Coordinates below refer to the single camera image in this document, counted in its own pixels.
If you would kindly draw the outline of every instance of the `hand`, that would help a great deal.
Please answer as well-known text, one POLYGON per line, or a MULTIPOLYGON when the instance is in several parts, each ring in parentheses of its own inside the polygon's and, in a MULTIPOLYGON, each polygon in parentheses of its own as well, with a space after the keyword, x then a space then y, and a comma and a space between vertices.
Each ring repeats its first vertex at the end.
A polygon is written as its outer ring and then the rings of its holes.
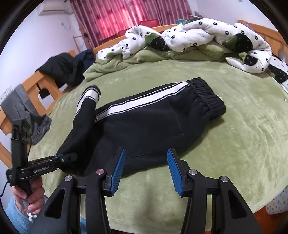
POLYGON ((26 199, 30 204, 28 206, 28 211, 32 212, 32 214, 39 214, 41 208, 44 205, 44 188, 42 187, 42 177, 38 177, 32 183, 32 188, 34 188, 34 192, 27 198, 27 194, 18 186, 12 187, 12 192, 16 199, 16 206, 20 210, 20 212, 27 216, 25 207, 23 205, 22 199, 26 199))

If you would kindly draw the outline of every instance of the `air conditioner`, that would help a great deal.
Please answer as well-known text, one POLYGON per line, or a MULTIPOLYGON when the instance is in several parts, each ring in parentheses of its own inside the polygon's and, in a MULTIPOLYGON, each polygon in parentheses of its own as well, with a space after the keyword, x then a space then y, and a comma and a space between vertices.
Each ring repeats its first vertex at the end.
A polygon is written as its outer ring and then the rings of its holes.
POLYGON ((38 7, 38 15, 45 16, 51 14, 68 14, 71 15, 72 11, 69 7, 69 2, 61 0, 46 0, 42 2, 38 7))

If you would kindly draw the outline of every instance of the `wall outlet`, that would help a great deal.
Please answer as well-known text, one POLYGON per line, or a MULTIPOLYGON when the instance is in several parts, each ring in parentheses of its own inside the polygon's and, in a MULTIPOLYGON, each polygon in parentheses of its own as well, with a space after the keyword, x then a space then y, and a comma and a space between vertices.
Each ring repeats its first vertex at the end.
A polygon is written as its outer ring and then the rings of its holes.
POLYGON ((10 85, 1 95, 0 95, 0 104, 6 99, 6 97, 13 91, 12 86, 10 85))

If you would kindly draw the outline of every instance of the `black sweatpants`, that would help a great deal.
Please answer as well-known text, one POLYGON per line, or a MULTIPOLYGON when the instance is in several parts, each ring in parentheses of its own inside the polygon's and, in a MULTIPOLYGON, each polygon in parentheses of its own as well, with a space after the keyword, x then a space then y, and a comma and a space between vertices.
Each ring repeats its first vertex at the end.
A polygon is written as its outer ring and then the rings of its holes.
POLYGON ((59 153, 75 152, 78 160, 63 171, 88 175, 103 168, 117 149, 126 149, 123 174, 167 163, 169 148, 186 150, 209 120, 225 113, 224 102, 200 77, 166 84, 109 103, 97 110, 100 90, 81 96, 73 129, 59 153))

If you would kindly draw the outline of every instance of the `wooden bed frame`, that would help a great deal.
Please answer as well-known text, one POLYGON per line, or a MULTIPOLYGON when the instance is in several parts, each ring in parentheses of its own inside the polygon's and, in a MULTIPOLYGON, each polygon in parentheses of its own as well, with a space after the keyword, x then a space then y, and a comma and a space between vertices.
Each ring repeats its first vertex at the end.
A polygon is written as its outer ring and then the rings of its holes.
MULTIPOLYGON (((249 24, 259 35, 261 35, 271 46, 272 52, 275 55, 278 55, 278 50, 283 49, 287 54, 288 54, 288 45, 285 43, 284 39, 281 37, 280 33, 277 31, 274 31, 272 29, 256 25, 256 24, 251 24, 248 23, 244 20, 238 20, 240 23, 246 23, 249 24)), ((158 26, 154 27, 153 29, 161 32, 165 31, 166 29, 169 29, 173 26, 176 26, 176 24, 170 24, 170 25, 164 25, 164 26, 158 26)), ((96 54, 99 50, 110 47, 118 43, 119 41, 125 39, 125 36, 121 36, 118 38, 115 38, 111 41, 108 41, 96 48, 93 49, 94 54, 96 54)), ((70 51, 69 52, 72 56, 76 56, 75 51, 70 51)), ((25 80, 22 85, 24 86, 25 90, 28 93, 28 96, 30 97, 33 105, 35 106, 36 110, 40 115, 43 114, 48 114, 50 111, 53 109, 55 103, 57 100, 69 90, 69 87, 67 87, 63 92, 60 92, 58 87, 55 84, 54 79, 47 75, 43 75, 39 71, 35 72, 32 76, 30 76, 27 80, 25 80), (42 103, 40 102, 38 98, 39 94, 39 88, 46 88, 51 96, 53 97, 54 101, 52 104, 46 109, 42 103)), ((2 109, 0 109, 0 129, 3 131, 5 135, 11 133, 12 130, 12 123, 11 121, 7 118, 5 113, 3 112, 2 109)), ((7 166, 11 167, 12 162, 11 162, 11 154, 9 151, 0 143, 0 160, 7 166)))

